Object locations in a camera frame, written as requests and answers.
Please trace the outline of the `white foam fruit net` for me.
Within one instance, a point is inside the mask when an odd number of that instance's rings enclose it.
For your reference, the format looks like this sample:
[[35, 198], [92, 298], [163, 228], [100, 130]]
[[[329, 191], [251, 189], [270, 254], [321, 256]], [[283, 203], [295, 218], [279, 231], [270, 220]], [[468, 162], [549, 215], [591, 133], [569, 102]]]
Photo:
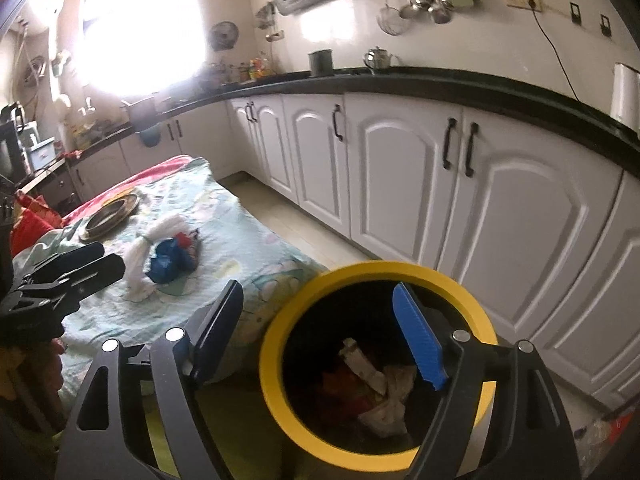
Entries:
[[189, 229], [188, 222], [181, 214], [172, 214], [158, 219], [140, 231], [131, 246], [122, 257], [125, 272], [122, 279], [127, 290], [125, 298], [140, 302], [152, 295], [154, 282], [144, 273], [145, 263], [149, 260], [151, 249], [165, 238], [173, 237]]

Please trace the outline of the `blue plastic bag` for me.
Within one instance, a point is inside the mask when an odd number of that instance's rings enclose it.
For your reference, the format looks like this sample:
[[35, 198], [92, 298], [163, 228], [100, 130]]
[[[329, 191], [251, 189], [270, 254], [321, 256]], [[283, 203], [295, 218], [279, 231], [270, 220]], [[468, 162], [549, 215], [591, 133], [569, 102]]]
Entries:
[[198, 267], [198, 243], [186, 234], [159, 242], [146, 276], [155, 284], [165, 285], [192, 273]]

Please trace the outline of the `black kitchen countertop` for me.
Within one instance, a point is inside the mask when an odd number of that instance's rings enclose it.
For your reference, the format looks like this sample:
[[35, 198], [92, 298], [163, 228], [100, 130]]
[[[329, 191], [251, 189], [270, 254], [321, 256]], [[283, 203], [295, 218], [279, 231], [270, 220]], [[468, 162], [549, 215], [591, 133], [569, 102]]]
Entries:
[[632, 176], [639, 175], [637, 133], [610, 115], [533, 84], [469, 70], [409, 66], [393, 67], [377, 75], [363, 67], [339, 68], [325, 77], [311, 76], [308, 70], [285, 73], [206, 91], [156, 113], [151, 124], [236, 98], [344, 93], [408, 96], [486, 110], [564, 136], [615, 162]]

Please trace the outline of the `red floral cloth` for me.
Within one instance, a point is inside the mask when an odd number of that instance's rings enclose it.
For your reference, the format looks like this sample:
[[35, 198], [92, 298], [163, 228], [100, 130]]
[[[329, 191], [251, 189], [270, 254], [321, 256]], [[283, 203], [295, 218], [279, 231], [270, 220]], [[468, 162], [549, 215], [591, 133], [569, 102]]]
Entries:
[[18, 191], [15, 194], [18, 215], [10, 234], [11, 255], [17, 256], [23, 250], [35, 245], [40, 237], [52, 230], [62, 229], [62, 217], [50, 208], [42, 195], [33, 198]]

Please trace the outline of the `round metal plate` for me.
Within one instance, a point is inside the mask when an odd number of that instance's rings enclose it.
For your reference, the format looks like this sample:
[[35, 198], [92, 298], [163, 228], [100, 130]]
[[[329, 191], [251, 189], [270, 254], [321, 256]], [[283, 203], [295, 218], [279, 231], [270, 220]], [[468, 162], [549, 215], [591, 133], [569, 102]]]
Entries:
[[138, 208], [140, 197], [129, 193], [101, 207], [93, 214], [79, 235], [83, 243], [100, 240], [126, 221]]

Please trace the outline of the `black microwave oven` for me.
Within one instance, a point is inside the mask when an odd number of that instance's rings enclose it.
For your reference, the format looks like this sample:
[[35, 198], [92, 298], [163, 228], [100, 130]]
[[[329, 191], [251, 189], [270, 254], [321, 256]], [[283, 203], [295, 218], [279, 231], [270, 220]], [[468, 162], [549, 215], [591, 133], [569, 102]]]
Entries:
[[0, 171], [15, 184], [26, 177], [22, 149], [18, 144], [16, 125], [13, 120], [0, 126]]

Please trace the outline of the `pink blanket underneath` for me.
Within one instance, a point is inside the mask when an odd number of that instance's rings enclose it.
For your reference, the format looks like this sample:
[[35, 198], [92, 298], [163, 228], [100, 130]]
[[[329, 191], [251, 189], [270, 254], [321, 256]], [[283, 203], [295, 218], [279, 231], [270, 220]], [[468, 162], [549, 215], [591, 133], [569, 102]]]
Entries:
[[171, 157], [170, 159], [166, 159], [159, 164], [156, 164], [148, 169], [134, 174], [132, 177], [129, 177], [122, 182], [114, 184], [106, 191], [100, 193], [96, 197], [93, 197], [91, 200], [88, 200], [88, 202], [85, 202], [82, 205], [78, 206], [69, 214], [66, 214], [66, 216], [63, 218], [64, 226], [69, 226], [70, 224], [76, 222], [78, 219], [91, 216], [92, 214], [97, 212], [103, 205], [111, 203], [121, 195], [132, 192], [134, 188], [139, 185], [152, 183], [160, 180], [163, 177], [167, 177], [170, 174], [174, 174], [175, 172], [181, 170], [184, 166], [186, 166], [191, 160], [192, 157], [190, 155], [179, 155]]

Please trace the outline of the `blue hanging basket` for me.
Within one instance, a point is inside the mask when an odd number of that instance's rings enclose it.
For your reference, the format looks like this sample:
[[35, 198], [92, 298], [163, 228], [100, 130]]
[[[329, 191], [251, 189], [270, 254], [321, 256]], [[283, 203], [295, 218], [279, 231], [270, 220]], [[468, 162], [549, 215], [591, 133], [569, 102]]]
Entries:
[[162, 132], [160, 131], [160, 125], [155, 124], [149, 128], [145, 128], [138, 131], [138, 136], [141, 143], [146, 148], [154, 148], [157, 144], [160, 143], [160, 138], [162, 137]]

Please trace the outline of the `light blue cartoon blanket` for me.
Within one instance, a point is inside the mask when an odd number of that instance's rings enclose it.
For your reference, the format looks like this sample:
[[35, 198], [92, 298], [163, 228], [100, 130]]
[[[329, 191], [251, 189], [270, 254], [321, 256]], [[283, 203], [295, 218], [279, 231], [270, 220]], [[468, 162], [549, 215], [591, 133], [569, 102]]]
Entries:
[[98, 229], [80, 207], [37, 230], [37, 203], [2, 243], [1, 396], [22, 391], [62, 411], [74, 402], [100, 345], [150, 344], [165, 330], [195, 332], [229, 282], [242, 287], [239, 321], [216, 370], [247, 366], [269, 323], [322, 269], [253, 217], [208, 163], [180, 156], [111, 190], [132, 214]]

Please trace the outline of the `steel cooking pot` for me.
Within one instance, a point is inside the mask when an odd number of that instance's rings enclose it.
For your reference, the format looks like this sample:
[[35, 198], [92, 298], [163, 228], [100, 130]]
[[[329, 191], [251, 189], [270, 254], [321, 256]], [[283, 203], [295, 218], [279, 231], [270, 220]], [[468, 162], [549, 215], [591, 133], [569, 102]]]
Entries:
[[154, 96], [147, 96], [134, 102], [126, 100], [121, 100], [120, 102], [134, 130], [148, 130], [157, 125], [158, 114]]

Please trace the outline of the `white electric kettle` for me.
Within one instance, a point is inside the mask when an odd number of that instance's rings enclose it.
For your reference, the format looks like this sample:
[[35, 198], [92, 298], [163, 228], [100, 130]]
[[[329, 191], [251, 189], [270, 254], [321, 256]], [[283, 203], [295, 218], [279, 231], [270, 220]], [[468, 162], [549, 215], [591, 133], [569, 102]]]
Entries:
[[614, 80], [610, 115], [625, 125], [635, 134], [639, 134], [639, 89], [640, 74], [638, 70], [624, 64], [614, 65]]

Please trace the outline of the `dark metal cup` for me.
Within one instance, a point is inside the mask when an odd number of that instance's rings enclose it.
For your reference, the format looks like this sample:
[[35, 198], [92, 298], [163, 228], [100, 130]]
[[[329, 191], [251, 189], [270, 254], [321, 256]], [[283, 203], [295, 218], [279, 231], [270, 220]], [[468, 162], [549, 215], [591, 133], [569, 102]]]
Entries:
[[308, 54], [311, 77], [329, 77], [334, 75], [331, 49], [322, 49]]

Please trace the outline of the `small steel teapot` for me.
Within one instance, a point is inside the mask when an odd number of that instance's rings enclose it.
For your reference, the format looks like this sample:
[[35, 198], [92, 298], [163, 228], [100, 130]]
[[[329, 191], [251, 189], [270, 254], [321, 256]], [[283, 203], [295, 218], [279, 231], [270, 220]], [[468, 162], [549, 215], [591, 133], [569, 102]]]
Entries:
[[392, 68], [392, 59], [393, 55], [386, 49], [374, 47], [367, 50], [363, 55], [362, 62], [372, 74], [379, 74]]

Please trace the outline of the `wall ventilation fan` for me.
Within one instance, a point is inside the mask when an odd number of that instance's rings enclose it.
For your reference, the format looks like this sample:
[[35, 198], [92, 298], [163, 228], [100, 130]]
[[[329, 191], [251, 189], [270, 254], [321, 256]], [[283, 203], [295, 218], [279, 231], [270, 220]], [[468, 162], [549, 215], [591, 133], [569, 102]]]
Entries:
[[207, 33], [209, 47], [215, 52], [233, 50], [239, 40], [240, 31], [232, 21], [221, 21], [213, 25]]

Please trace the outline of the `wall power socket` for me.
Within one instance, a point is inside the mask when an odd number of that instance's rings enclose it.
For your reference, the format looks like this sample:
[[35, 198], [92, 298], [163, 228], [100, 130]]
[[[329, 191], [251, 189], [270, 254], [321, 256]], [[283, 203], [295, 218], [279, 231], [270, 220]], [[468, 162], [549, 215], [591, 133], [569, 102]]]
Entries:
[[523, 9], [534, 12], [542, 12], [542, 0], [506, 0], [506, 5], [509, 8]]

